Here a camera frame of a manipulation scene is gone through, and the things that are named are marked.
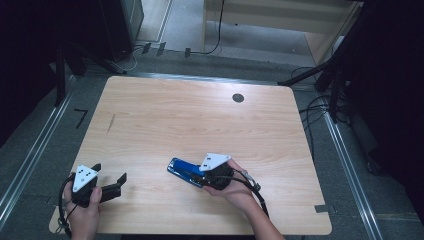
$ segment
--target black curtain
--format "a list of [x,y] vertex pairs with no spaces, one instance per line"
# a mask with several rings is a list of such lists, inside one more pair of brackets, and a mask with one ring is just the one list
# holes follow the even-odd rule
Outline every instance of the black curtain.
[[424,223],[424,3],[364,7],[372,14],[341,65],[347,95],[378,143],[369,155],[405,186]]
[[56,84],[56,1],[0,1],[0,147]]

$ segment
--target cable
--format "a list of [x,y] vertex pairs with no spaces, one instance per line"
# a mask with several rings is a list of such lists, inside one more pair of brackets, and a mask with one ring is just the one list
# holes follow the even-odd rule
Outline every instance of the cable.
[[244,186],[246,186],[250,191],[252,191],[254,194],[255,194],[255,196],[258,198],[258,200],[259,200],[259,203],[261,204],[261,207],[262,207],[262,210],[264,211],[264,213],[269,217],[269,214],[268,214],[268,209],[267,209],[267,207],[266,207],[266,203],[265,203],[265,199],[262,197],[262,195],[259,193],[259,190],[260,190],[260,186],[259,186],[259,184],[257,184],[256,182],[255,182],[255,180],[253,180],[253,178],[251,178],[250,176],[250,178],[251,179],[248,179],[246,176],[245,176],[245,173],[243,173],[243,172],[241,172],[241,171],[239,171],[239,170],[236,170],[236,169],[234,169],[234,168],[231,168],[231,169],[233,169],[233,171],[235,171],[235,172],[238,172],[240,175],[242,175],[243,177],[244,177],[244,179],[245,179],[245,181],[243,181],[243,180],[241,180],[241,179],[238,179],[238,178],[235,178],[235,177],[230,177],[230,176],[214,176],[215,178],[225,178],[225,179],[231,179],[231,180],[234,180],[234,181],[237,181],[237,182],[240,182],[240,183],[243,183],[244,184]]
[[191,52],[191,53],[207,55],[207,54],[213,53],[218,48],[218,45],[221,42],[221,24],[222,24],[222,14],[224,12],[224,3],[225,3],[225,0],[222,0],[221,14],[219,16],[219,25],[218,25],[218,42],[216,43],[215,48],[212,51],[209,51],[209,52],[206,52],[206,53],[204,53],[204,52]]
[[71,211],[71,213],[68,214],[68,216],[65,219],[65,213],[64,213],[64,210],[63,210],[62,195],[63,195],[63,192],[65,190],[66,184],[68,182],[71,182],[71,181],[74,181],[74,180],[75,180],[75,173],[72,173],[71,176],[69,176],[63,182],[62,187],[60,188],[60,191],[59,191],[59,196],[58,196],[58,210],[59,210],[58,224],[59,224],[59,227],[56,230],[56,232],[60,232],[62,229],[65,229],[65,233],[69,238],[72,238],[72,232],[71,232],[71,229],[69,228],[68,217],[75,210],[77,205],[75,205],[74,209]]
[[[318,99],[327,98],[327,97],[331,97],[331,95],[322,95],[322,96],[316,97],[308,104],[307,108],[299,110],[299,114],[306,113],[306,117],[304,119],[302,119],[302,123],[306,121],[306,126],[304,127],[304,130],[305,131],[308,130],[312,161],[314,161],[314,159],[315,159],[315,149],[314,149],[315,146],[314,146],[314,140],[313,140],[313,136],[312,136],[311,125],[313,123],[317,122],[319,119],[321,119],[327,112],[329,112],[329,107],[330,107],[329,104],[318,104],[318,105],[314,105],[314,106],[312,106],[312,104],[315,101],[317,101]],[[318,118],[316,118],[313,121],[310,121],[310,117],[312,115],[318,114],[320,112],[322,114]],[[346,123],[346,124],[349,125],[350,124],[349,117],[346,116],[346,120],[340,119],[340,117],[337,115],[339,113],[347,114],[346,106],[336,106],[336,117],[340,122]]]
[[294,78],[294,77],[293,77],[293,73],[295,73],[297,70],[300,70],[300,69],[306,69],[306,68],[312,68],[312,67],[298,67],[298,68],[294,69],[294,70],[291,72],[291,74],[290,74],[291,78]]
[[140,47],[140,48],[136,48],[132,52],[132,56],[133,56],[133,59],[134,59],[134,62],[135,62],[134,66],[132,68],[123,68],[123,67],[119,66],[118,64],[116,64],[115,62],[112,62],[112,64],[115,65],[117,68],[121,69],[122,71],[131,71],[131,70],[134,70],[137,67],[137,64],[138,64],[137,58],[134,56],[134,54],[137,51],[139,51],[140,49],[143,49],[143,48],[144,48],[144,46],[143,47]]

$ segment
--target wooden table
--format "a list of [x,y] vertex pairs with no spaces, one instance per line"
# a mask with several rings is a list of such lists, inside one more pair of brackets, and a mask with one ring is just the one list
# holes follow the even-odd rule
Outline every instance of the wooden table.
[[103,204],[101,233],[252,234],[239,210],[167,172],[173,157],[200,164],[208,152],[231,155],[259,182],[281,233],[331,232],[314,208],[325,203],[287,87],[111,77],[72,170],[101,163],[99,186],[128,174],[122,196]]

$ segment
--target round hole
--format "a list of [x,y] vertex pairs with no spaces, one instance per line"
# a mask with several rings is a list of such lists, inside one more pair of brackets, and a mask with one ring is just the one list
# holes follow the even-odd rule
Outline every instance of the round hole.
[[234,102],[241,103],[241,102],[244,101],[244,97],[240,93],[236,93],[236,94],[233,95],[233,100],[234,100]]

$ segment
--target white gripper bracket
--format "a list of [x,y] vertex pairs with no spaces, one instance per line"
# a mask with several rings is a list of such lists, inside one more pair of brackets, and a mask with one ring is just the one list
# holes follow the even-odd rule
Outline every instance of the white gripper bracket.
[[94,171],[84,165],[79,165],[75,174],[74,187],[72,188],[72,191],[74,193],[78,192],[81,188],[93,180],[97,174],[97,171]]
[[207,153],[202,165],[199,167],[199,170],[202,172],[213,170],[230,159],[230,155]]

